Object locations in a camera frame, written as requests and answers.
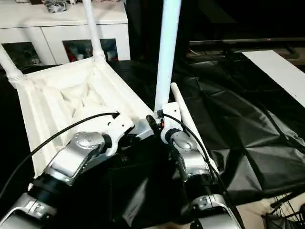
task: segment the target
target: wire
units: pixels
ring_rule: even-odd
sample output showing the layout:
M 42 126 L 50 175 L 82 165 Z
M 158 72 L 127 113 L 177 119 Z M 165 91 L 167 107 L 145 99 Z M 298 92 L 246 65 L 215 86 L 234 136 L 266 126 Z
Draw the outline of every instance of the wire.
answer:
M 178 122 L 180 125 L 182 125 L 182 127 L 184 127 L 184 128 L 185 128 L 185 129 L 195 138 L 195 140 L 198 142 L 200 148 L 201 148 L 202 151 L 203 151 L 203 154 L 204 154 L 204 156 L 205 156 L 205 158 L 206 158 L 205 161 L 206 161 L 206 163 L 208 164 L 208 167 L 209 167 L 209 170 L 210 170 L 210 173 L 211 173 L 211 176 L 212 176 L 212 180 L 214 181 L 214 172 L 213 172 L 213 169 L 212 169 L 211 162 L 210 162 L 210 160 L 209 160 L 209 156 L 208 156 L 207 152 L 205 151 L 204 146 L 202 145 L 201 141 L 199 141 L 198 137 L 193 133 L 193 131 L 191 131 L 191 129 L 190 129 L 186 124 L 184 124 L 184 123 L 181 122 L 180 120 L 178 120 L 178 119 L 172 117 L 172 116 L 169 115 L 169 114 L 163 114 L 163 115 L 164 115 L 165 117 L 169 117 L 170 119 L 172 119 L 172 120 Z
M 3 194 L 5 193 L 7 187 L 9 186 L 11 180 L 13 179 L 14 175 L 17 173 L 17 171 L 21 168 L 21 166 L 27 161 L 29 160 L 35 153 L 37 153 L 41 148 L 43 148 L 46 144 L 48 144 L 50 141 L 52 141 L 53 139 L 55 139 L 56 137 L 58 137 L 59 135 L 61 135 L 62 133 L 66 132 L 67 130 L 72 129 L 73 127 L 76 127 L 77 125 L 84 123 L 88 120 L 97 118 L 97 117 L 101 117 L 101 116 L 107 116 L 107 115 L 112 115 L 114 117 L 118 116 L 119 113 L 103 113 L 103 114 L 96 114 L 93 116 L 90 116 L 88 118 L 84 118 L 64 129 L 62 129 L 61 131 L 57 132 L 56 134 L 54 134 L 53 136 L 49 137 L 47 140 L 45 140 L 43 143 L 41 143 L 37 148 L 35 148 L 29 155 L 27 155 L 18 165 L 17 167 L 14 169 L 14 171 L 12 172 L 12 174 L 10 175 L 9 179 L 6 181 L 5 185 L 3 186 L 1 193 L 0 193 L 0 199 L 2 198 Z
M 290 201 L 287 201 L 289 207 L 291 208 L 292 212 L 295 214 L 295 210 L 294 208 L 292 207 L 292 205 L 290 204 Z M 297 215 L 295 216 L 296 217 L 296 220 L 300 220 L 301 221 L 301 218 L 299 218 Z
M 182 127 L 184 127 L 184 128 L 185 128 L 185 129 L 195 138 L 195 140 L 197 141 L 197 143 L 199 144 L 200 148 L 202 149 L 202 151 L 203 151 L 203 153 L 204 153 L 205 158 L 203 158 L 203 159 L 204 159 L 205 162 L 208 164 L 208 167 L 209 167 L 210 171 L 213 171 L 213 172 L 211 173 L 211 176 L 212 176 L 212 174 L 215 174 L 215 175 L 217 176 L 217 179 L 219 180 L 221 186 L 222 186 L 223 189 L 224 189 L 224 194 L 225 194 L 225 197 L 226 197 L 226 199 L 227 199 L 227 202 L 229 202 L 229 204 L 231 205 L 231 208 L 232 208 L 231 210 L 232 210 L 234 216 L 236 217 L 236 220 L 238 221 L 238 223 L 240 224 L 240 226 L 242 227 L 242 229 L 245 229 L 244 224 L 243 224 L 243 220 L 242 220 L 242 218 L 241 218 L 241 216 L 240 216 L 240 214 L 239 214 L 239 212 L 238 212 L 238 210 L 237 210 L 237 207 L 234 205 L 234 203 L 233 203 L 233 201 L 232 201 L 232 198 L 231 198 L 229 192 L 227 191 L 227 189 L 226 189 L 226 187 L 225 187 L 225 185 L 224 185 L 222 179 L 220 178 L 218 172 L 216 171 L 216 169 L 215 169 L 213 166 L 211 166 L 210 158 L 208 157 L 207 152 L 206 152 L 204 146 L 202 145 L 202 143 L 199 141 L 198 137 L 194 134 L 193 131 L 190 130 L 190 128 L 189 128 L 187 125 L 185 125 L 185 124 L 184 124 L 183 122 L 181 122 L 180 120 L 178 120 L 178 119 L 172 117 L 172 116 L 169 115 L 169 114 L 163 114 L 163 115 L 164 115 L 165 117 L 168 117 L 168 118 L 170 118 L 170 119 L 176 121 L 177 123 L 179 123 Z

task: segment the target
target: white furniture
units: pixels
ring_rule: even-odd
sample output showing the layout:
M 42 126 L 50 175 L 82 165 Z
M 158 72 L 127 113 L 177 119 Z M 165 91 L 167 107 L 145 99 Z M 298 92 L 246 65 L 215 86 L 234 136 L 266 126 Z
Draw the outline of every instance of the white furniture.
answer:
M 90 40 L 83 4 L 48 13 L 44 5 L 0 0 L 0 43 L 31 42 L 44 65 L 69 63 L 63 41 Z M 93 4 L 100 39 L 115 39 L 118 60 L 129 60 L 128 20 L 124 3 Z
M 11 84 L 17 88 L 31 150 L 54 133 L 91 115 L 119 111 L 121 115 L 128 116 L 134 123 L 137 123 L 141 119 L 144 119 L 147 114 L 152 114 L 149 107 L 105 61 L 105 55 L 99 41 L 101 37 L 98 36 L 110 36 L 110 32 L 107 29 L 101 30 L 101 27 L 113 25 L 116 28 L 118 25 L 118 28 L 122 28 L 124 24 L 111 23 L 124 23 L 127 22 L 127 18 L 121 18 L 121 21 L 115 21 L 117 17 L 114 17 L 114 15 L 121 15 L 123 10 L 122 3 L 106 2 L 101 5 L 103 7 L 95 8 L 100 10 L 93 11 L 91 0 L 84 0 L 84 5 L 74 8 L 74 10 L 79 9 L 79 18 L 83 15 L 83 17 L 88 18 L 88 22 L 87 20 L 77 22 L 63 20 L 64 23 L 76 23 L 76 25 L 73 25 L 75 28 L 84 29 L 87 27 L 87 36 L 91 39 L 94 48 L 93 57 L 91 58 L 23 75 L 16 68 L 2 45 L 0 45 L 0 64 L 5 69 Z M 107 19 L 108 24 L 97 26 L 93 17 L 93 14 L 96 13 L 101 13 L 97 15 L 98 18 Z M 60 21 L 58 15 L 63 17 L 65 14 L 47 15 L 53 18 L 53 23 L 60 24 L 62 21 Z M 29 28 L 35 28 L 34 25 L 37 21 L 32 18 L 26 21 L 26 17 L 21 18 L 23 19 L 24 25 L 29 25 Z M 40 29 L 43 34 L 43 29 L 46 27 L 36 28 Z M 124 34 L 126 35 L 126 33 L 119 34 L 119 32 L 114 32 L 113 34 L 115 36 L 120 35 L 120 39 Z M 112 122 L 111 119 L 113 119 L 111 116 L 105 116 L 88 121 L 48 143 L 40 152 L 33 156 L 35 175 L 38 176 L 56 152 L 67 144 L 66 141 L 70 139 L 70 135 L 73 132 L 81 130 L 102 132 L 109 128 L 108 124 Z

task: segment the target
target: silver robot arm segment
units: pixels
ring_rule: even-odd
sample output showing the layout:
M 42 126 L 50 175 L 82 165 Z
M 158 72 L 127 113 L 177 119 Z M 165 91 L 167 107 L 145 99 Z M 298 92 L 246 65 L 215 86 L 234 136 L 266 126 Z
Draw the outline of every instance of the silver robot arm segment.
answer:
M 158 113 L 181 120 L 177 103 L 163 105 L 163 112 Z M 161 138 L 171 146 L 171 157 L 177 164 L 189 199 L 187 211 L 195 219 L 191 228 L 240 229 L 238 220 L 222 196 L 221 188 L 212 179 L 213 171 L 209 171 L 197 143 L 182 130 L 179 123 L 172 120 L 168 122 L 169 117 L 166 116 L 162 118 L 164 128 L 161 131 Z
M 57 206 L 79 174 L 115 155 L 120 138 L 131 127 L 133 122 L 119 115 L 103 133 L 76 133 L 34 179 L 30 191 L 10 208 L 0 221 L 0 229 L 42 228 L 55 216 Z

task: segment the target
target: black tarp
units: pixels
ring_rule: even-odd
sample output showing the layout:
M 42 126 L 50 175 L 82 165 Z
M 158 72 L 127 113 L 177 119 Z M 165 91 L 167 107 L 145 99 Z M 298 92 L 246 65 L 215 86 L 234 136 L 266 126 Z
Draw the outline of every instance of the black tarp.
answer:
M 156 68 L 130 61 L 111 66 L 153 109 Z M 192 66 L 176 63 L 173 81 L 236 204 L 305 187 L 305 109 L 254 64 L 243 56 Z M 12 89 L 9 94 L 1 97 L 7 100 L 4 104 L 18 103 Z M 15 106 L 1 107 L 3 123 L 6 115 L 14 119 L 18 114 L 14 120 L 23 125 L 19 105 Z M 13 140 L 4 137 L 9 144 L 4 152 L 13 151 L 18 160 L 28 148 L 24 145 L 21 152 L 21 146 L 11 144 L 26 140 L 24 128 L 15 133 L 10 125 L 2 126 L 4 132 L 16 135 Z M 23 172 L 19 179 L 29 174 Z M 166 148 L 153 137 L 146 139 L 84 174 L 57 222 L 110 226 L 127 221 L 144 228 L 177 219 L 185 196 L 174 174 Z

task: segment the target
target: glass cabinet door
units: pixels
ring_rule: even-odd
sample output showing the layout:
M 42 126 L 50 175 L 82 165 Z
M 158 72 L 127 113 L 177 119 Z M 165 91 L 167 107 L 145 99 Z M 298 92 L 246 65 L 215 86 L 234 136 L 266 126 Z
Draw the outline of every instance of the glass cabinet door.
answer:
M 40 27 L 0 29 L 0 44 L 19 69 L 55 64 Z
M 42 65 L 31 42 L 5 43 L 2 46 L 19 69 Z
M 87 25 L 47 26 L 42 32 L 57 64 L 65 64 L 92 56 Z M 97 25 L 107 61 L 130 60 L 127 24 Z
M 100 39 L 107 61 L 117 61 L 118 51 L 115 39 Z M 91 40 L 62 41 L 70 62 L 92 57 Z

